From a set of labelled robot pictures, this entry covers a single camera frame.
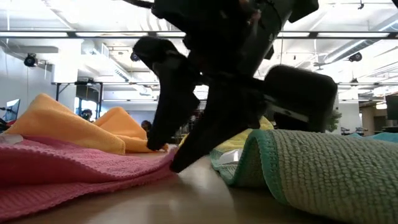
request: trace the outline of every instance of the person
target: person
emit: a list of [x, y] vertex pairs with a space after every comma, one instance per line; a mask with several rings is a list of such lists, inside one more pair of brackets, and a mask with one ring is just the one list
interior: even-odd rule
[[143, 122], [141, 123], [141, 127], [146, 131], [146, 133], [147, 133], [147, 138], [148, 138], [149, 131], [150, 131], [150, 129], [152, 128], [152, 124], [151, 124], [149, 121], [145, 120], [145, 121], [143, 121]]
[[90, 121], [92, 115], [93, 112], [90, 109], [85, 109], [83, 112], [81, 112], [81, 117], [87, 121]]

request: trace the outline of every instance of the computer monitor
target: computer monitor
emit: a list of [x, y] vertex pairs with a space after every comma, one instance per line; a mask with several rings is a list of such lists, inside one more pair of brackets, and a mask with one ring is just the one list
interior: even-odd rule
[[12, 100], [7, 102], [6, 114], [3, 117], [5, 122], [15, 121], [18, 117], [20, 100]]

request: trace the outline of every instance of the table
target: table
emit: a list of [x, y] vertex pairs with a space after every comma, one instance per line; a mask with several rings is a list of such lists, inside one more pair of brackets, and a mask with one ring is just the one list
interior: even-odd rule
[[90, 195], [12, 224], [336, 223], [285, 207], [265, 190], [229, 189], [207, 157], [178, 177]]

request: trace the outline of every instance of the pink towel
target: pink towel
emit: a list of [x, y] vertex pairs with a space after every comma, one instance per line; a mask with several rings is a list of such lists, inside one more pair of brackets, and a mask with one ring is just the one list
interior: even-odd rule
[[172, 175], [166, 156], [118, 156], [70, 143], [25, 138], [0, 144], [0, 222], [92, 193], [112, 192]]

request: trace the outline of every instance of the microfiber cloth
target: microfiber cloth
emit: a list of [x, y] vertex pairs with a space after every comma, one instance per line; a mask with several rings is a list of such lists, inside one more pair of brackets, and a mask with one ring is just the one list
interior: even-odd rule
[[346, 223], [398, 223], [398, 144], [301, 131], [254, 130], [225, 182], [263, 187], [280, 203]]
[[[260, 123], [260, 129], [261, 130], [270, 130], [270, 129], [274, 129], [273, 125], [271, 124], [271, 122], [268, 121], [267, 118], [265, 118], [264, 116], [261, 116], [261, 119], [259, 120]], [[253, 129], [249, 128], [246, 129], [244, 131], [242, 131], [241, 133], [233, 136], [232, 138], [230, 138], [229, 140], [221, 143], [220, 145], [218, 145], [216, 147], [217, 151], [220, 152], [228, 152], [234, 149], [242, 149], [244, 146], [244, 143], [246, 141], [246, 139], [248, 138], [249, 134], [253, 131]], [[182, 140], [179, 146], [182, 146], [182, 144], [184, 143], [185, 139], [188, 137], [188, 135], [186, 135]]]
[[2, 143], [0, 222], [171, 176], [173, 156], [173, 149], [153, 159], [119, 156], [45, 138]]
[[366, 138], [366, 139], [374, 139], [374, 140], [382, 140], [388, 142], [395, 142], [398, 143], [398, 133], [379, 133], [372, 136], [362, 137], [356, 133], [350, 134], [349, 137], [354, 138]]
[[126, 153], [153, 152], [147, 148], [146, 131], [121, 107], [111, 108], [94, 124], [124, 141]]
[[38, 95], [7, 134], [40, 136], [104, 152], [153, 152], [145, 131], [122, 108], [110, 109], [90, 123], [45, 94]]

